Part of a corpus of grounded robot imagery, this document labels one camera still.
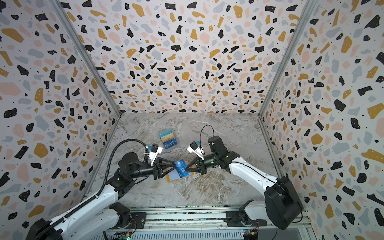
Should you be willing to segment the yellow card holder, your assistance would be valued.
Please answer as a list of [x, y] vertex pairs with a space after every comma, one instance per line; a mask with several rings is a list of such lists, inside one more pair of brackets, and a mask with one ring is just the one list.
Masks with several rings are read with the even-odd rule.
[[188, 174], [187, 176], [180, 177], [178, 171], [176, 169], [174, 169], [170, 173], [167, 174], [167, 176], [166, 176], [167, 182], [168, 183], [175, 182], [175, 181], [185, 179], [185, 178], [188, 178], [188, 177], [191, 177], [194, 175], [194, 173], [192, 173], [192, 172], [187, 172], [187, 174]]

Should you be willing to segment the dark blue credit card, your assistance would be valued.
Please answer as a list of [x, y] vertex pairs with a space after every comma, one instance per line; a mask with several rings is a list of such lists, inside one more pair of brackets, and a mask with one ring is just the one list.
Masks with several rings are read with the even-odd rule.
[[174, 164], [176, 166], [176, 171], [177, 171], [180, 178], [185, 178], [185, 177], [189, 177], [189, 176], [193, 175], [193, 173], [187, 172], [185, 170], [185, 168], [187, 167], [187, 164], [184, 160], [179, 160], [179, 161], [175, 162]]

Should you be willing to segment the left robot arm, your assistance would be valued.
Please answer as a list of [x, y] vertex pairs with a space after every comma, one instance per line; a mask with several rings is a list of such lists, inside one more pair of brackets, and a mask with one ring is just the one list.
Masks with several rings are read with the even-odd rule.
[[161, 179], [176, 165], [163, 158], [156, 158], [152, 165], [145, 164], [133, 152], [125, 154], [118, 164], [119, 168], [102, 189], [58, 217], [35, 222], [27, 239], [84, 239], [112, 227], [138, 229], [138, 225], [145, 221], [145, 215], [141, 214], [136, 220], [130, 209], [119, 203], [119, 199], [136, 185], [135, 179], [149, 176]]

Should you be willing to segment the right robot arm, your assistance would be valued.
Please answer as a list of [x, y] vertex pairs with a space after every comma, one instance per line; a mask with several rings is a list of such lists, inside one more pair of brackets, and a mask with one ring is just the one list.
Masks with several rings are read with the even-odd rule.
[[280, 230], [285, 230], [297, 217], [303, 216], [304, 206], [292, 182], [287, 177], [274, 177], [257, 169], [235, 152], [230, 152], [219, 136], [208, 139], [210, 154], [206, 154], [200, 142], [192, 142], [188, 147], [190, 153], [196, 154], [186, 172], [204, 175], [209, 168], [219, 167], [233, 174], [264, 195], [265, 202], [256, 204], [247, 201], [236, 211], [226, 213], [225, 222], [229, 227], [257, 228], [264, 221], [271, 221]]

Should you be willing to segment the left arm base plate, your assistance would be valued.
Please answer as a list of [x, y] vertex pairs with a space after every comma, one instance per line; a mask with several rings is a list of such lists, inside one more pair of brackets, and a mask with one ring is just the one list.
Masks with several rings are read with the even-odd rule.
[[146, 223], [147, 213], [123, 213], [119, 216], [116, 227], [118, 229], [143, 229]]

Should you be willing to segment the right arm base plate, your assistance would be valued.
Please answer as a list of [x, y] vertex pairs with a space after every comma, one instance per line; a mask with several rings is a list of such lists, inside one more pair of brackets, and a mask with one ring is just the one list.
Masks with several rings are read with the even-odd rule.
[[228, 227], [266, 227], [266, 220], [251, 220], [245, 213], [245, 211], [226, 211], [226, 217], [224, 222], [227, 223]]

